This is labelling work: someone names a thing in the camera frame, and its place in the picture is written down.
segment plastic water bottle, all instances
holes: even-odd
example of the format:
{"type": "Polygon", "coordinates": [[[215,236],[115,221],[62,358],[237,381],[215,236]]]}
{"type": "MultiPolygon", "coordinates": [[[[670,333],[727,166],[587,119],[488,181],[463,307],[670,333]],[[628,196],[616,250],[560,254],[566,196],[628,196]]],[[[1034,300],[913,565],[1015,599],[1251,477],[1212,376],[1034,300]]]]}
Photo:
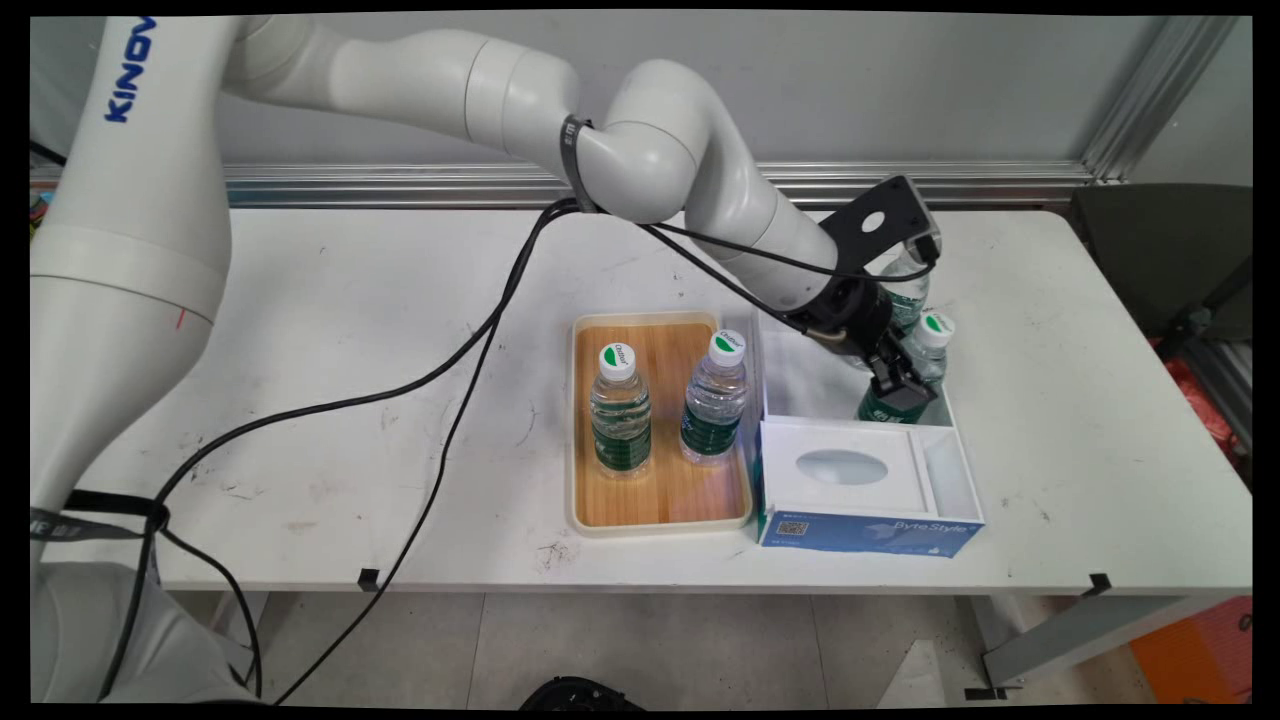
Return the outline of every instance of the plastic water bottle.
{"type": "MultiPolygon", "coordinates": [[[[915,259],[910,247],[904,247],[897,259],[890,263],[879,274],[890,277],[910,275],[924,268],[927,265],[915,259]]],[[[924,299],[929,295],[929,275],[923,275],[905,283],[884,283],[881,287],[893,302],[893,324],[904,331],[910,331],[920,319],[920,309],[924,307],[924,299]]]]}
{"type": "Polygon", "coordinates": [[[685,388],[685,415],[680,419],[680,450],[690,462],[722,462],[737,437],[746,407],[746,340],[733,331],[712,336],[707,356],[694,368],[685,388]]]}
{"type": "Polygon", "coordinates": [[[599,363],[600,374],[591,384],[595,457],[609,474],[631,473],[649,461],[649,386],[636,372],[630,345],[605,345],[599,363]]]}
{"type": "MultiPolygon", "coordinates": [[[[902,338],[902,351],[911,359],[911,366],[919,373],[924,384],[937,388],[947,373],[947,343],[955,333],[955,323],[942,313],[925,313],[924,319],[915,325],[911,334],[902,338]]],[[[913,424],[924,414],[927,405],[910,413],[902,413],[881,402],[870,388],[858,406],[858,419],[876,423],[913,424]]]]}
{"type": "Polygon", "coordinates": [[[955,323],[942,313],[925,313],[911,334],[902,338],[902,350],[920,379],[937,387],[947,374],[947,343],[955,333],[955,323]]]}

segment black cable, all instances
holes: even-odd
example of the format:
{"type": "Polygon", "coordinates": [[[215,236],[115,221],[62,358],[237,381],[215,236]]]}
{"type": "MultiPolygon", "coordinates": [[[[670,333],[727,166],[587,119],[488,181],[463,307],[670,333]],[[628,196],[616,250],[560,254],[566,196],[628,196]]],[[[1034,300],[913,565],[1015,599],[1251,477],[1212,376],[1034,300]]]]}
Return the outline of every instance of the black cable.
{"type": "Polygon", "coordinates": [[[396,564],[392,565],[390,571],[387,573],[387,579],[383,580],[381,585],[379,585],[378,592],[374,593],[374,597],[372,600],[369,601],[369,605],[366,605],[365,609],[360,611],[360,615],[357,615],[356,619],[352,620],[349,625],[347,625],[347,629],[343,630],[340,635],[338,635],[338,639],[333,641],[333,643],[329,644],[329,647],[324,651],[324,653],[321,653],[320,657],[311,664],[311,667],[307,667],[306,673],[303,673],[302,676],[294,680],[293,684],[289,685],[289,689],[284,691],[284,694],[282,694],[271,705],[282,705],[285,700],[288,700],[289,696],[293,694],[293,691],[298,689],[298,687],[301,687],[302,683],[305,683],[307,678],[310,678],[311,674],[315,673],[316,669],[320,667],[320,665],[329,659],[329,655],[332,655],[333,651],[338,650],[338,646],[342,644],[342,641],[347,639],[347,635],[349,635],[352,630],[355,630],[356,626],[360,625],[360,623],[365,619],[365,616],[369,615],[369,612],[374,609],[375,605],[378,605],[378,601],[381,600],[383,593],[387,592],[387,588],[390,587],[392,579],[396,578],[396,573],[399,571],[401,564],[404,562],[404,557],[408,556],[408,551],[413,546],[413,541],[417,538],[419,530],[421,530],[422,525],[426,523],[426,514],[430,512],[431,506],[435,505],[436,493],[440,491],[440,480],[444,479],[444,461],[447,460],[449,454],[449,445],[453,443],[453,434],[458,430],[458,424],[462,423],[462,413],[467,409],[467,402],[471,401],[471,391],[476,388],[476,380],[480,379],[480,369],[484,368],[485,356],[489,355],[489,346],[493,345],[493,337],[497,333],[498,333],[497,325],[489,329],[489,337],[485,338],[484,347],[480,350],[480,360],[476,363],[475,372],[471,373],[471,384],[467,386],[467,392],[466,395],[462,396],[462,405],[458,406],[458,414],[453,416],[453,425],[449,427],[449,434],[444,441],[444,447],[440,450],[440,468],[435,474],[435,486],[431,487],[431,495],[426,500],[426,507],[422,509],[422,512],[417,516],[417,523],[413,524],[413,532],[410,533],[408,541],[404,543],[404,547],[401,548],[399,556],[396,557],[396,564]]]}
{"type": "Polygon", "coordinates": [[[124,652],[129,648],[129,635],[133,634],[133,623],[138,619],[138,606],[142,605],[142,589],[146,587],[147,568],[151,565],[151,548],[155,546],[155,528],[147,520],[142,532],[142,548],[138,552],[138,570],[133,574],[133,592],[129,596],[129,607],[124,611],[124,626],[120,628],[120,639],[115,642],[115,652],[111,655],[111,664],[106,667],[106,676],[102,687],[97,691],[97,700],[102,700],[111,692],[115,676],[120,674],[120,665],[124,662],[124,652]]]}
{"type": "MultiPolygon", "coordinates": [[[[229,430],[229,432],[227,432],[227,433],[224,433],[224,434],[214,438],[209,445],[201,447],[195,455],[192,455],[186,462],[183,462],[178,468],[178,470],[174,471],[174,474],[169,478],[169,480],[164,484],[164,487],[160,488],[160,492],[156,493],[155,502],[157,505],[164,505],[164,501],[169,497],[169,495],[178,486],[178,483],[182,482],[182,478],[186,477],[187,473],[191,471],[192,468],[195,468],[201,460],[204,460],[205,457],[207,457],[209,454],[212,452],[214,450],[216,450],[216,448],[227,445],[228,442],[230,442],[230,441],[233,441],[233,439],[236,439],[236,438],[238,438],[238,437],[241,437],[241,436],[243,436],[246,433],[253,432],[253,430],[256,430],[259,428],[262,428],[262,427],[266,427],[266,425],[270,425],[270,424],[279,423],[282,420],[289,420],[289,419],[294,419],[294,418],[302,418],[302,416],[306,416],[306,415],[314,415],[314,414],[317,414],[317,413],[326,413],[329,410],[338,410],[338,409],[342,409],[342,407],[352,407],[352,406],[356,406],[356,405],[365,405],[365,404],[369,404],[369,402],[378,402],[380,400],[388,400],[388,398],[392,398],[392,397],[397,397],[397,396],[412,392],[412,391],[415,391],[415,389],[417,389],[420,387],[424,387],[428,383],[430,383],[431,380],[434,380],[438,377],[440,377],[442,374],[444,374],[445,372],[448,372],[451,368],[453,368],[453,365],[456,365],[458,363],[458,360],[461,360],[467,354],[467,351],[470,351],[475,346],[475,343],[480,340],[480,337],[483,334],[485,334],[488,331],[490,331],[492,328],[494,328],[497,325],[498,318],[502,316],[502,313],[503,313],[503,310],[506,310],[507,304],[511,302],[511,299],[515,295],[516,286],[520,283],[520,279],[524,277],[525,266],[527,266],[529,258],[532,254],[534,242],[538,240],[538,236],[539,236],[539,233],[541,233],[541,229],[544,227],[547,227],[547,224],[550,223],[552,220],[554,220],[557,218],[561,218],[563,215],[571,214],[571,213],[576,213],[576,211],[577,211],[577,201],[573,200],[573,199],[559,200],[559,201],[553,202],[552,205],[547,206],[545,210],[543,210],[543,214],[539,217],[538,222],[534,224],[534,229],[530,232],[529,238],[525,241],[525,245],[521,247],[521,251],[520,251],[520,254],[516,258],[516,263],[513,264],[513,266],[511,269],[511,273],[507,277],[507,284],[503,288],[502,299],[499,300],[498,305],[494,307],[493,313],[490,313],[489,316],[485,319],[485,322],[481,323],[480,327],[471,334],[471,337],[467,338],[467,341],[463,342],[462,346],[448,360],[445,360],[444,363],[442,363],[438,368],[435,368],[434,370],[431,370],[426,375],[424,375],[424,377],[421,377],[421,378],[419,378],[419,379],[416,379],[416,380],[413,380],[413,382],[411,382],[408,384],[404,384],[404,386],[401,386],[398,388],[394,388],[394,389],[389,389],[389,391],[384,391],[384,392],[378,392],[378,393],[372,393],[372,395],[365,395],[365,396],[360,396],[360,397],[352,397],[352,398],[347,398],[347,400],[339,400],[339,401],[334,401],[334,402],[326,402],[326,404],[321,404],[321,405],[312,405],[312,406],[308,406],[308,407],[301,407],[301,409],[297,409],[297,410],[288,410],[288,411],[284,411],[284,413],[276,413],[275,415],[269,415],[266,418],[261,418],[259,420],[253,420],[251,423],[246,423],[243,425],[239,425],[238,428],[234,428],[234,429],[232,429],[232,430],[229,430]]],[[[125,612],[124,628],[122,629],[120,638],[116,642],[115,653],[114,653],[114,656],[111,659],[111,665],[108,669],[106,678],[102,682],[102,688],[100,691],[99,700],[102,700],[104,697],[106,697],[108,693],[111,692],[111,687],[115,684],[115,678],[116,678],[116,675],[119,674],[119,670],[120,670],[120,664],[123,662],[124,655],[125,655],[125,652],[128,650],[129,638],[133,634],[133,624],[134,624],[134,621],[137,619],[137,614],[138,614],[138,606],[142,602],[142,591],[143,591],[143,588],[146,585],[147,568],[150,565],[150,551],[151,551],[151,547],[152,547],[152,543],[154,543],[155,532],[156,532],[156,529],[150,523],[147,524],[146,530],[143,530],[143,538],[142,538],[142,546],[143,546],[143,548],[142,548],[141,559],[138,561],[138,569],[134,573],[133,588],[132,588],[132,593],[131,593],[131,597],[129,597],[129,607],[128,607],[128,610],[125,612]]]]}
{"type": "Polygon", "coordinates": [[[63,155],[60,152],[55,152],[54,150],[50,150],[50,149],[45,147],[44,145],[36,142],[35,140],[28,138],[27,142],[29,143],[27,146],[27,149],[31,150],[32,152],[35,152],[36,155],[40,155],[45,160],[50,160],[52,163],[63,165],[63,167],[67,165],[67,156],[65,155],[63,155]]]}
{"type": "MultiPolygon", "coordinates": [[[[227,580],[227,584],[229,584],[232,587],[232,593],[236,594],[236,602],[238,602],[239,606],[241,606],[241,614],[244,615],[244,625],[248,626],[248,646],[250,646],[250,650],[253,652],[253,662],[250,664],[248,673],[246,673],[244,674],[244,679],[241,680],[242,685],[246,684],[247,680],[248,680],[248,675],[251,673],[253,673],[253,667],[261,667],[261,665],[262,665],[262,650],[257,644],[257,628],[253,626],[253,615],[250,614],[248,601],[244,600],[244,593],[241,592],[239,583],[236,582],[236,577],[232,575],[230,570],[228,570],[227,568],[224,568],[221,562],[214,560],[212,556],[210,556],[209,553],[201,551],[197,547],[191,546],[189,543],[187,543],[186,541],[183,541],[178,536],[173,534],[173,530],[170,530],[169,528],[160,528],[160,534],[164,536],[173,544],[175,544],[175,546],[180,547],[182,550],[189,552],[191,555],[195,555],[196,557],[204,560],[214,570],[218,570],[221,574],[223,579],[227,580]]],[[[261,671],[257,675],[255,675],[255,679],[253,679],[253,694],[257,696],[259,700],[262,698],[262,673],[261,671]]]]}
{"type": "Polygon", "coordinates": [[[914,281],[916,278],[923,278],[924,275],[929,274],[933,270],[933,265],[934,265],[933,263],[927,263],[923,270],[916,270],[916,272],[906,274],[906,275],[870,275],[870,274],[867,274],[867,273],[842,273],[842,272],[838,272],[838,270],[831,270],[831,269],[823,268],[820,265],[810,265],[809,263],[795,260],[795,259],[787,258],[785,255],[778,255],[776,252],[769,252],[768,250],[756,250],[755,247],[748,247],[745,245],[739,245],[736,242],[728,242],[726,240],[719,240],[718,237],[712,237],[709,234],[703,234],[700,232],[694,232],[694,231],[685,229],[685,228],[677,228],[676,225],[669,225],[667,223],[654,223],[653,225],[648,225],[648,227],[662,228],[662,229],[664,229],[667,232],[673,232],[676,234],[682,234],[685,237],[691,237],[694,240],[698,240],[700,242],[705,242],[708,245],[717,245],[719,247],[727,247],[730,250],[737,250],[740,252],[746,252],[748,255],[758,255],[760,258],[765,258],[765,259],[769,259],[769,260],[773,260],[773,261],[777,261],[777,263],[782,263],[783,265],[791,265],[792,268],[800,268],[801,270],[809,270],[812,273],[820,273],[823,275],[829,275],[829,277],[833,277],[833,278],[849,278],[849,279],[855,279],[855,281],[873,281],[873,282],[881,282],[881,283],[902,283],[902,282],[914,281]]]}
{"type": "Polygon", "coordinates": [[[484,347],[480,350],[480,359],[476,361],[476,369],[475,372],[471,373],[471,383],[467,384],[467,392],[466,395],[462,396],[462,404],[458,405],[458,414],[453,416],[453,424],[449,427],[449,434],[445,436],[444,447],[440,448],[440,466],[435,474],[435,484],[431,487],[431,495],[426,498],[426,507],[424,507],[422,512],[417,516],[417,523],[413,524],[413,532],[410,533],[408,541],[404,542],[404,546],[401,548],[399,556],[396,557],[396,564],[392,565],[390,571],[387,574],[387,579],[383,580],[383,584],[378,588],[378,592],[374,593],[372,600],[369,601],[369,605],[365,606],[365,609],[360,612],[360,615],[357,615],[356,619],[352,620],[349,625],[347,625],[347,629],[343,630],[340,635],[338,635],[338,639],[333,641],[333,643],[329,644],[329,647],[324,651],[324,653],[321,653],[320,657],[316,659],[316,661],[312,662],[310,667],[307,667],[306,673],[303,673],[302,676],[294,680],[293,684],[289,685],[289,689],[284,691],[284,694],[282,694],[271,705],[280,705],[285,700],[288,700],[289,696],[292,696],[293,692],[297,691],[302,685],[302,683],[305,683],[307,678],[310,678],[311,674],[315,673],[316,669],[320,667],[320,665],[329,659],[329,655],[332,655],[333,651],[338,650],[338,646],[342,644],[342,641],[347,639],[347,635],[349,635],[352,630],[355,630],[356,626],[360,625],[360,623],[365,619],[365,616],[369,615],[369,612],[374,609],[374,606],[378,605],[378,601],[381,600],[383,593],[385,593],[387,588],[390,587],[392,579],[396,577],[396,573],[399,571],[401,564],[404,562],[404,557],[408,556],[408,551],[413,546],[413,541],[417,538],[417,533],[422,529],[422,525],[426,523],[428,512],[430,512],[431,506],[435,505],[436,493],[439,493],[440,491],[440,482],[444,479],[444,464],[448,460],[449,446],[453,445],[453,436],[454,433],[457,433],[458,425],[462,423],[462,414],[466,411],[467,404],[471,402],[471,393],[475,391],[476,382],[480,379],[480,370],[484,368],[485,357],[489,355],[489,346],[493,345],[493,338],[495,334],[498,334],[498,322],[502,319],[503,310],[506,310],[507,304],[515,296],[516,288],[520,286],[520,281],[525,274],[525,268],[529,264],[529,258],[534,251],[534,243],[538,242],[538,236],[541,233],[543,228],[547,227],[548,223],[564,214],[577,211],[576,201],[572,202],[572,209],[566,210],[563,213],[553,213],[550,211],[552,208],[544,210],[538,223],[534,224],[532,232],[529,233],[529,238],[525,241],[525,246],[521,249],[520,256],[516,259],[516,265],[512,266],[511,269],[511,274],[507,278],[507,287],[506,291],[503,292],[502,302],[499,302],[498,307],[494,309],[497,318],[494,319],[493,327],[489,331],[489,337],[485,338],[484,347]]]}
{"type": "Polygon", "coordinates": [[[799,331],[801,333],[805,332],[806,328],[804,325],[801,325],[800,323],[792,320],[791,318],[787,318],[782,313],[778,313],[773,307],[769,307],[760,299],[755,297],[750,292],[748,292],[748,291],[737,287],[736,284],[733,284],[733,281],[731,281],[731,279],[726,278],[724,275],[717,273],[714,268],[712,268],[707,263],[703,263],[701,260],[698,259],[696,255],[694,255],[692,252],[690,252],[690,251],[685,250],[684,247],[681,247],[680,245],[677,245],[675,240],[671,240],[669,237],[662,234],[662,232],[659,232],[654,225],[636,224],[636,227],[640,228],[640,229],[643,229],[643,231],[645,231],[646,233],[657,237],[663,245],[666,245],[667,247],[675,250],[681,258],[684,258],[685,260],[689,260],[690,263],[692,263],[694,265],[696,265],[699,270],[701,270],[701,272],[707,273],[708,275],[716,278],[717,281],[719,281],[719,283],[722,286],[724,286],[724,287],[732,290],[735,293],[737,293],[739,297],[741,297],[741,299],[746,300],[748,302],[750,302],[751,305],[755,305],[756,307],[759,307],[762,313],[769,315],[771,318],[773,318],[774,320],[777,320],[777,322],[787,325],[788,328],[792,328],[792,329],[799,331]]]}

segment bottle cap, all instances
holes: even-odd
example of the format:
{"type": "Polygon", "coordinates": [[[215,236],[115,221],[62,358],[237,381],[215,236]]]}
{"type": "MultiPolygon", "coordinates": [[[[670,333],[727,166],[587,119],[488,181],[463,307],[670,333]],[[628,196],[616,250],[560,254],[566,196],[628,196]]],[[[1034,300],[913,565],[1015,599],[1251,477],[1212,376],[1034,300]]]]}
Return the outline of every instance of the bottle cap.
{"type": "Polygon", "coordinates": [[[742,357],[746,356],[746,338],[733,331],[716,331],[707,356],[712,363],[726,368],[741,365],[742,357]]]}
{"type": "Polygon", "coordinates": [[[924,347],[946,347],[955,332],[956,324],[951,318],[942,313],[925,313],[911,331],[911,337],[924,347]]]}
{"type": "Polygon", "coordinates": [[[600,350],[600,374],[607,380],[626,380],[636,374],[636,352],[625,342],[611,342],[600,350]]]}

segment wooden tray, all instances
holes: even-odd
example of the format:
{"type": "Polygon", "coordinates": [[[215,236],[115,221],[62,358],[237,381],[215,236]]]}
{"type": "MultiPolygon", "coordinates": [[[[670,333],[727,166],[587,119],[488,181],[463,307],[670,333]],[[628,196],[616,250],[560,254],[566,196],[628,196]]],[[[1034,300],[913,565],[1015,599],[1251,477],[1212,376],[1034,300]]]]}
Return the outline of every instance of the wooden tray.
{"type": "Polygon", "coordinates": [[[694,465],[680,451],[685,387],[718,325],[709,313],[586,315],[573,323],[568,514],[582,534],[723,530],[746,524],[751,491],[741,438],[730,451],[730,460],[714,468],[694,465]],[[590,395],[599,370],[596,355],[609,342],[635,348],[653,406],[649,464],[626,478],[604,474],[591,437],[590,395]]]}

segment tray rim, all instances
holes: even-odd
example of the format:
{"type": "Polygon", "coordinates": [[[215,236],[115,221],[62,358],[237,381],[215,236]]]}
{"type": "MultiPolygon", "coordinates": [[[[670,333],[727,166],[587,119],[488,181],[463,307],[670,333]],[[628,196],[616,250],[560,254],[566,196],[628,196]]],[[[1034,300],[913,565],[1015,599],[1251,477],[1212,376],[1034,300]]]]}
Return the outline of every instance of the tray rim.
{"type": "Polygon", "coordinates": [[[724,518],[721,520],[695,520],[689,523],[649,523],[644,525],[588,525],[577,516],[577,462],[573,455],[573,443],[577,441],[577,333],[588,328],[604,325],[616,327],[646,327],[646,325],[675,325],[700,323],[716,332],[721,328],[719,314],[710,310],[660,310],[654,313],[598,313],[580,315],[570,325],[568,331],[568,379],[567,388],[567,428],[568,441],[564,443],[564,515],[579,534],[585,537],[635,537],[635,536],[660,536],[677,533],[708,533],[722,530],[736,530],[746,525],[755,511],[755,497],[751,492],[751,480],[746,473],[746,459],[742,452],[741,433],[733,441],[733,459],[737,462],[737,477],[741,482],[744,498],[744,511],[740,516],[724,518]]]}

